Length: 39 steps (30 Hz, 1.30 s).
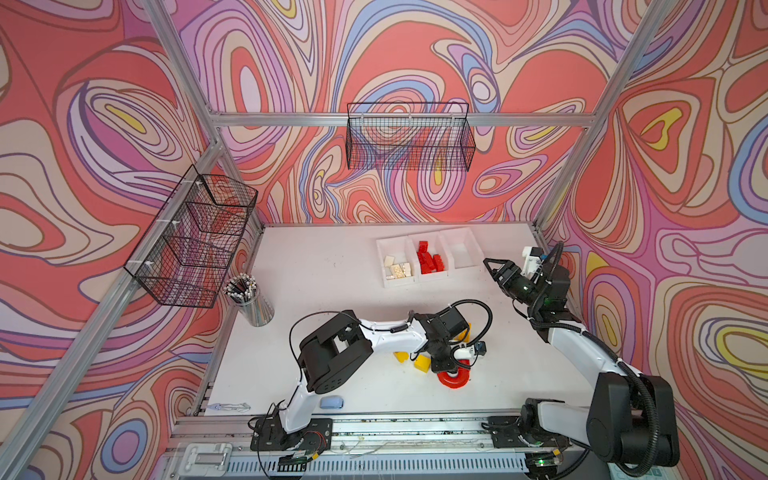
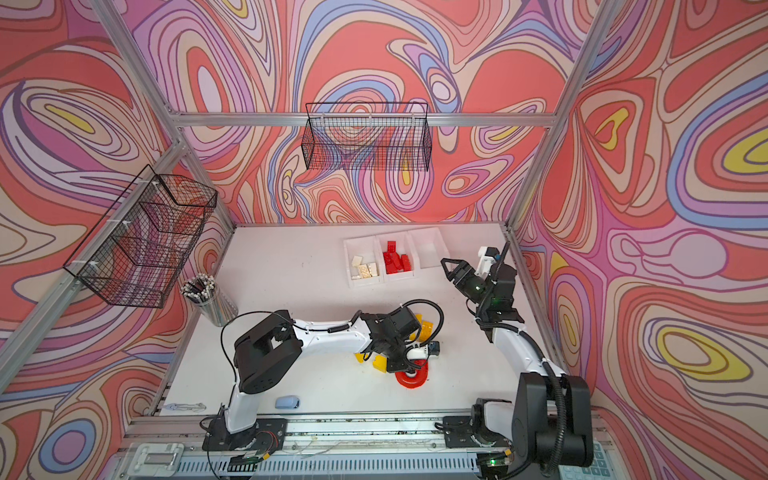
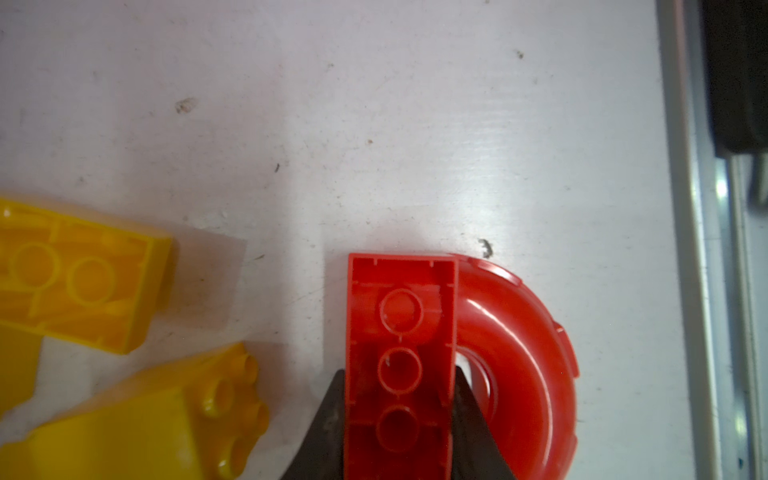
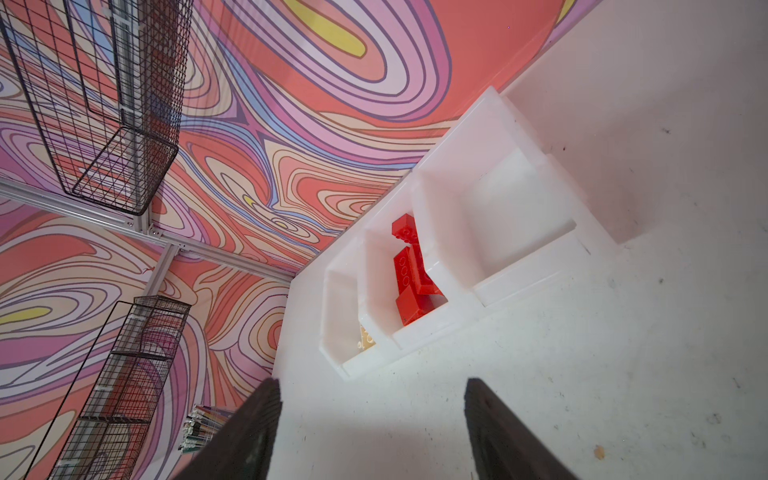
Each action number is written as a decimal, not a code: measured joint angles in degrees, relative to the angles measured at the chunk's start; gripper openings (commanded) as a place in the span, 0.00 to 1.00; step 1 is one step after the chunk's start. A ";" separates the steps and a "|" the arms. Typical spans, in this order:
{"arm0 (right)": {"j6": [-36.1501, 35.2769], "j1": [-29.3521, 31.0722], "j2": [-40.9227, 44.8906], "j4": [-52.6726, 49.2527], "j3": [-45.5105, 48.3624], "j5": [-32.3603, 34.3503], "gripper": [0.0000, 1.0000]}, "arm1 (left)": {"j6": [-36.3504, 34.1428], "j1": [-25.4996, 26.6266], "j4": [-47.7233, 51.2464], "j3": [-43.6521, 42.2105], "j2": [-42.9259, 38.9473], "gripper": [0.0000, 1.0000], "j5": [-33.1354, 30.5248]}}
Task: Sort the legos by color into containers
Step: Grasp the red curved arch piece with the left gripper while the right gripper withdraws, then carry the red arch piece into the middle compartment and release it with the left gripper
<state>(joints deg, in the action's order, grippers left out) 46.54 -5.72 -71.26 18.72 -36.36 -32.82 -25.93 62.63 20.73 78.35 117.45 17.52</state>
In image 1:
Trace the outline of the yellow long lego brick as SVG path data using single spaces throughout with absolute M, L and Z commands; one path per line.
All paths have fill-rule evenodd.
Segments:
M 459 343 L 469 342 L 471 338 L 471 325 L 469 325 L 464 331 L 457 335 L 454 340 Z

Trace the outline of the yellow lego brick front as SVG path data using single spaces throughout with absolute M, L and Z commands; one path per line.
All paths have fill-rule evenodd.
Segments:
M 431 358 L 425 355 L 418 355 L 413 360 L 413 366 L 423 373 L 429 373 L 431 371 Z

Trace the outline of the red arch lego piece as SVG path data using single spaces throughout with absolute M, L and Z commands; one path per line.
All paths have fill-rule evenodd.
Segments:
M 453 371 L 445 371 L 437 374 L 439 382 L 450 388 L 460 389 L 466 386 L 470 379 L 471 365 L 468 360 L 461 360 L 460 366 Z

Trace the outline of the white lego brick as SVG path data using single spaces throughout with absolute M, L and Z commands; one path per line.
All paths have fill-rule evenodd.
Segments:
M 393 264 L 390 267 L 390 272 L 392 277 L 395 279 L 402 279 L 407 277 L 406 273 L 399 264 Z

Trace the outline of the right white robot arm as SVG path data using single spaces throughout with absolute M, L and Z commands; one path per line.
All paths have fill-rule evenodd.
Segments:
M 483 264 L 501 291 L 524 307 L 520 315 L 558 350 L 592 387 L 586 406 L 529 398 L 516 429 L 522 434 L 566 437 L 638 478 L 653 467 L 673 467 L 680 445 L 671 385 L 632 367 L 591 333 L 567 302 L 570 273 L 561 265 L 564 246 L 524 251 L 524 263 L 486 258 Z

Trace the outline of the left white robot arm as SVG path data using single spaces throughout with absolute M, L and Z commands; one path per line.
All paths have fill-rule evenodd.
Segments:
M 278 409 L 286 434 L 309 426 L 320 399 L 341 387 L 376 353 L 402 354 L 428 372 L 459 377 L 487 353 L 483 337 L 492 325 L 490 308 L 471 303 L 487 314 L 486 325 L 473 334 L 457 301 L 433 314 L 411 311 L 404 320 L 375 322 L 352 310 L 335 311 L 333 317 L 306 336 L 294 352 L 299 381 L 287 404 Z

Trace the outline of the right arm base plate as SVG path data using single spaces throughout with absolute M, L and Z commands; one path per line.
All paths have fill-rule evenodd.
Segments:
M 488 433 L 494 448 L 564 449 L 569 440 L 561 435 L 526 427 L 519 416 L 490 416 L 480 423 Z

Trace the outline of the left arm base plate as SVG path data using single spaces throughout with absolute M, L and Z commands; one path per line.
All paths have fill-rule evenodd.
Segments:
M 300 450 L 323 452 L 331 447 L 333 420 L 331 418 L 311 418 L 307 427 L 287 433 L 278 417 L 256 416 L 249 420 L 252 430 L 251 451 L 278 452 Z

